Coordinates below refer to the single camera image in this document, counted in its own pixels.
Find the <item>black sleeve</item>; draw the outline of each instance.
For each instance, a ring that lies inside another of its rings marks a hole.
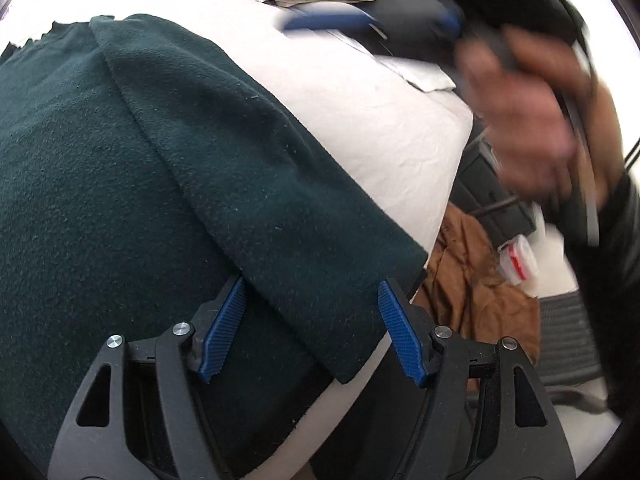
[[[566,244],[609,390],[622,417],[640,388],[640,199],[624,174],[599,214],[598,247]]]

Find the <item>brown jacket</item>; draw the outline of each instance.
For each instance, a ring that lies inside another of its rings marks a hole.
[[[433,248],[429,274],[414,304],[463,337],[495,343],[512,336],[535,364],[540,355],[540,304],[498,271],[494,249],[478,220],[449,203]]]

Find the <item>dark green fleece blanket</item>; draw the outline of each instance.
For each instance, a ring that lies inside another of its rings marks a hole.
[[[42,469],[106,337],[159,335],[239,269],[248,309],[201,396],[241,474],[369,357],[378,282],[409,292],[426,260],[220,48],[151,16],[5,51],[0,178],[0,418]]]

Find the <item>white sheet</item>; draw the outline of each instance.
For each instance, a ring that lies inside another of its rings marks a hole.
[[[0,22],[0,46],[39,38],[52,20],[144,12],[217,43],[271,91],[373,200],[426,250],[433,248],[472,116],[446,91],[423,93],[329,33],[288,38],[283,9],[249,0],[48,0]],[[334,381],[250,480],[287,480],[333,431],[389,346],[382,339],[349,384]]]

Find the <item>blue clamp lever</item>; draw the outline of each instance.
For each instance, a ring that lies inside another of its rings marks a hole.
[[[410,304],[393,279],[378,286],[378,309],[396,349],[404,373],[421,388],[440,367],[433,349],[431,334],[436,329],[433,319],[424,309]]]
[[[216,299],[201,304],[191,318],[195,332],[187,363],[204,383],[222,370],[245,308],[244,279],[233,276]]]

